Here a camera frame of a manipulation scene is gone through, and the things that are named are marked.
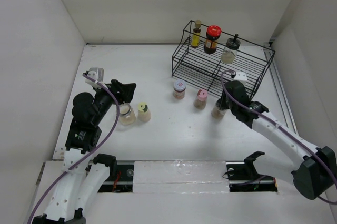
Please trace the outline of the black flip lid shaker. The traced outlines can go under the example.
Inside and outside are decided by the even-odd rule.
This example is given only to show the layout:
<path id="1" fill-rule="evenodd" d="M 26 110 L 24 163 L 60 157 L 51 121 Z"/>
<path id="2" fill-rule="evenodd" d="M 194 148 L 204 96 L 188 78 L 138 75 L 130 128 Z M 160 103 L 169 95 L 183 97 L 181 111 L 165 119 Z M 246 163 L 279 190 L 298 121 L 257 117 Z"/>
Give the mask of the black flip lid shaker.
<path id="1" fill-rule="evenodd" d="M 211 115 L 215 119 L 222 119 L 227 111 L 227 108 L 221 107 L 221 100 L 218 99 L 212 109 Z"/>

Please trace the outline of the clear glass jar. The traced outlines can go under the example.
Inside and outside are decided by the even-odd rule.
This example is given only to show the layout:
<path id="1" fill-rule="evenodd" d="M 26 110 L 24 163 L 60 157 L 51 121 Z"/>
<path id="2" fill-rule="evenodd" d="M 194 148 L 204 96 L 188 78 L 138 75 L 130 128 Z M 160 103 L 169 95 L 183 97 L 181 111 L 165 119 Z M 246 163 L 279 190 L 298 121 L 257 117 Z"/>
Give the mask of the clear glass jar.
<path id="1" fill-rule="evenodd" d="M 135 112 L 129 103 L 119 105 L 116 109 L 119 112 L 118 122 L 123 126 L 128 126 L 136 121 Z"/>

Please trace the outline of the yellow lid spice shaker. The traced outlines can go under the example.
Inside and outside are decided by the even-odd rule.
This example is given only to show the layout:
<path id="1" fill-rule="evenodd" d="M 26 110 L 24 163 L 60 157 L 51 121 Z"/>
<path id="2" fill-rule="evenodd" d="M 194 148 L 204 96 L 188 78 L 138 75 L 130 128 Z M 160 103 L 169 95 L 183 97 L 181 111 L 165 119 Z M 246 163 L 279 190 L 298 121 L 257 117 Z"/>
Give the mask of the yellow lid spice shaker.
<path id="1" fill-rule="evenodd" d="M 137 106 L 138 119 L 142 122 L 148 122 L 151 119 L 151 112 L 146 102 L 141 102 Z"/>

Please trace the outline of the pink lid spice shaker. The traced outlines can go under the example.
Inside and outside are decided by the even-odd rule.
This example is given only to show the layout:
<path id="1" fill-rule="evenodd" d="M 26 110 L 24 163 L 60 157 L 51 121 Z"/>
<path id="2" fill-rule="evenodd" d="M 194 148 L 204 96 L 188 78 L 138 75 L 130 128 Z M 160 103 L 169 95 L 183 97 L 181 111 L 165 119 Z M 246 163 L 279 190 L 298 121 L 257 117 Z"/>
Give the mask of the pink lid spice shaker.
<path id="1" fill-rule="evenodd" d="M 208 92 L 205 89 L 200 89 L 197 92 L 196 99 L 193 103 L 194 107 L 197 109 L 204 109 L 207 103 Z"/>

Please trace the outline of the black lid spice shaker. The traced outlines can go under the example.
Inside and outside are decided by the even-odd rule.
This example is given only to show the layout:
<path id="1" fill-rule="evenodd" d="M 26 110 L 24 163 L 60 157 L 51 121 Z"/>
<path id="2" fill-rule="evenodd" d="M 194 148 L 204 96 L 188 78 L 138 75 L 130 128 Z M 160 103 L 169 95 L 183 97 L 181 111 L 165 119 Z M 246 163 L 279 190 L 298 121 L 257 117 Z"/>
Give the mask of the black lid spice shaker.
<path id="1" fill-rule="evenodd" d="M 228 38 L 225 44 L 221 61 L 225 64 L 231 64 L 234 62 L 236 53 L 240 48 L 240 40 L 238 39 L 238 34 L 235 34 L 234 37 Z"/>

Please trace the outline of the white lid sauce jar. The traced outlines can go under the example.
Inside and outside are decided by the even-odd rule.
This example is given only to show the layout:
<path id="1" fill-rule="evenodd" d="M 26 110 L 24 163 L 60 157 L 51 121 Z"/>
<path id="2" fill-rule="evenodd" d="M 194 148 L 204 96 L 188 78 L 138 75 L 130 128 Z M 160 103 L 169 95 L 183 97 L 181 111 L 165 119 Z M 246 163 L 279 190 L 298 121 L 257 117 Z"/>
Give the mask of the white lid sauce jar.
<path id="1" fill-rule="evenodd" d="M 186 82 L 182 79 L 177 79 L 173 85 L 173 96 L 176 99 L 183 99 L 185 97 Z"/>

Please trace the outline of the red lid sauce jar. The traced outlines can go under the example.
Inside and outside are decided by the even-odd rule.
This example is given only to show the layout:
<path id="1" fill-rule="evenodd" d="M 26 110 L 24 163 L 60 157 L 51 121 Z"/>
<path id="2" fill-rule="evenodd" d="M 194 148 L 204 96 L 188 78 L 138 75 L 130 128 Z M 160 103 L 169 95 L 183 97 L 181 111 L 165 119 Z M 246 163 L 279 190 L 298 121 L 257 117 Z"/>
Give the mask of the red lid sauce jar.
<path id="1" fill-rule="evenodd" d="M 211 25 L 206 30 L 206 40 L 204 43 L 204 51 L 207 54 L 215 53 L 217 49 L 217 40 L 220 38 L 222 30 L 217 25 Z"/>

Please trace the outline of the yellow oil bottle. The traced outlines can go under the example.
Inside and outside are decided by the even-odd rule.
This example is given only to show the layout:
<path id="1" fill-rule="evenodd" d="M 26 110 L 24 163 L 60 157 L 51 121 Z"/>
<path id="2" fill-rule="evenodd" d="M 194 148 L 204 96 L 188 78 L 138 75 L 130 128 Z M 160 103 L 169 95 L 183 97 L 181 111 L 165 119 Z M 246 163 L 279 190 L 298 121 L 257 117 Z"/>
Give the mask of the yellow oil bottle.
<path id="1" fill-rule="evenodd" d="M 193 29 L 192 39 L 191 39 L 191 47 L 193 48 L 197 48 L 199 46 L 201 24 L 202 22 L 200 20 L 196 20 L 194 23 L 194 29 Z"/>

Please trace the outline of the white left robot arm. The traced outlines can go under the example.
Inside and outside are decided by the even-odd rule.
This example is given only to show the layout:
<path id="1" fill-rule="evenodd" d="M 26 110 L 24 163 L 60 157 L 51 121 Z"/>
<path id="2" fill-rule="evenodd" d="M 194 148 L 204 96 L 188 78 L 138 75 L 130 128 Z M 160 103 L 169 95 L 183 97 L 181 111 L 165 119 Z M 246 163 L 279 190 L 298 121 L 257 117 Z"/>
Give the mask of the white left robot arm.
<path id="1" fill-rule="evenodd" d="M 105 84 L 85 78 L 95 95 L 83 92 L 73 98 L 62 172 L 36 203 L 28 223 L 86 223 L 86 211 L 103 182 L 117 177 L 116 157 L 93 153 L 108 140 L 118 123 L 114 121 L 100 140 L 100 122 L 112 105 L 119 113 L 121 105 L 132 101 L 136 84 L 123 84 L 116 79 Z"/>

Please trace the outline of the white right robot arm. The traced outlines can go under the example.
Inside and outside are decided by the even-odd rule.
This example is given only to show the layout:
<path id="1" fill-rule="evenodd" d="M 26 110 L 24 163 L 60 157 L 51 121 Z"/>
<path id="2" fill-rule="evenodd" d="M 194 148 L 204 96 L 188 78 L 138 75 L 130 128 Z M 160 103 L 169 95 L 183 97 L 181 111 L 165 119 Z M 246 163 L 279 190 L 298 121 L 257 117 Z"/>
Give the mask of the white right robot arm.
<path id="1" fill-rule="evenodd" d="M 336 155 L 331 148 L 320 148 L 282 125 L 267 107 L 249 99 L 240 81 L 221 84 L 220 107 L 230 110 L 238 121 L 264 136 L 292 162 L 282 164 L 265 152 L 256 151 L 244 159 L 243 172 L 248 178 L 279 178 L 310 200 L 321 199 L 326 190 L 336 185 Z"/>

